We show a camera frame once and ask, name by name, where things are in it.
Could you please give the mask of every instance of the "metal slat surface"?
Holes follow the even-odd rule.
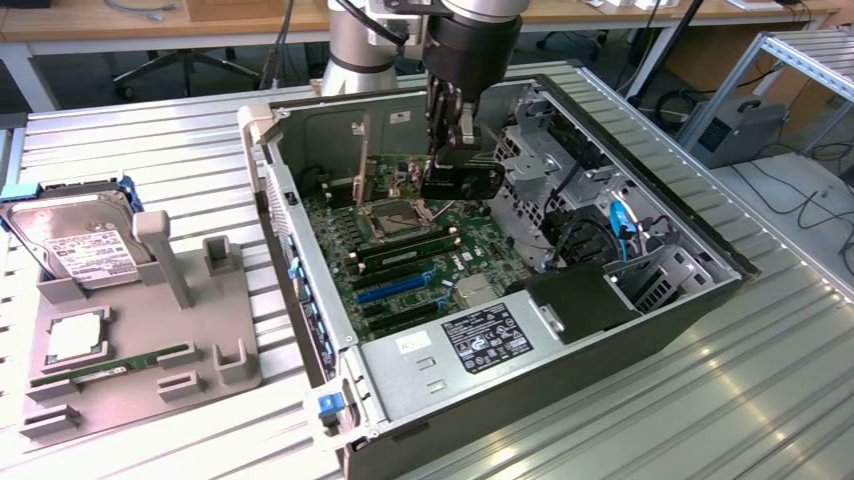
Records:
[[[509,76],[533,73],[553,76],[764,273],[658,355],[406,478],[850,474],[854,314],[845,295],[595,77],[563,64],[515,66]],[[414,77],[402,84],[422,82]],[[0,363],[0,391],[8,392],[0,396],[4,478],[47,478],[72,464],[76,478],[342,476],[335,456],[314,447],[303,421],[307,380],[234,125],[240,105],[308,94],[307,89],[244,93],[31,117],[34,148],[28,143],[23,178],[62,181],[126,169],[140,179],[147,207],[166,209],[176,219],[176,250],[198,248],[202,238],[222,232],[243,244],[266,384],[215,404],[20,456],[23,439],[11,424],[19,415],[14,378],[20,367],[12,355]],[[227,114],[231,123],[223,125]],[[140,125],[167,133],[128,136]],[[0,251],[4,271],[35,275],[27,252],[7,250]],[[18,289],[0,303],[0,320],[11,324],[0,330],[0,357],[4,348],[20,349],[28,297],[32,291]]]
[[[848,31],[765,34],[762,49],[854,102],[854,77],[852,71],[841,67],[854,60],[854,36]]]

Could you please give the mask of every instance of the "motherboard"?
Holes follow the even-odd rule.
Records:
[[[426,160],[374,156],[365,185],[323,179],[306,195],[338,293],[365,341],[499,298],[530,276],[486,203],[418,198]],[[354,188],[365,189],[361,204]]]

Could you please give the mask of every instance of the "power supply label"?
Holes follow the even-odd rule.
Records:
[[[463,368],[479,373],[534,350],[503,303],[442,324]]]

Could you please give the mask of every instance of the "warning label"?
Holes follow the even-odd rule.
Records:
[[[115,230],[54,238],[47,246],[78,281],[99,280],[136,272],[134,257]]]
[[[534,350],[503,303],[442,324],[463,367],[479,373]]]

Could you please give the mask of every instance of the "green circuit board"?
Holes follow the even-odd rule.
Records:
[[[507,243],[485,203],[457,201],[449,206],[446,201],[418,200],[418,174],[411,174],[410,167],[423,168],[425,160],[425,157],[414,156],[381,156],[370,187],[366,187],[371,189],[366,197],[370,195],[373,201],[363,202],[361,206],[331,205],[335,202],[322,195],[306,201],[338,293],[363,341],[470,308],[475,297],[461,295],[457,288],[461,280],[469,278],[463,284],[471,284],[475,283],[471,277],[477,276],[477,280],[489,283],[491,292],[501,297],[507,286],[530,275],[529,267]],[[403,163],[410,169],[406,179]],[[433,221],[426,220],[427,215],[437,215],[441,211]],[[393,252],[367,258],[361,266],[353,259],[349,261],[357,251],[410,240],[415,246],[402,250],[405,256]],[[398,262],[393,264],[394,268],[386,268],[383,262],[387,261]],[[366,274],[371,267],[378,271]],[[358,288],[361,280],[394,272],[395,268],[407,269],[410,273],[370,288]],[[358,301],[361,293],[395,285],[421,274],[429,274],[425,286],[369,302]],[[478,295],[490,297],[485,290]]]

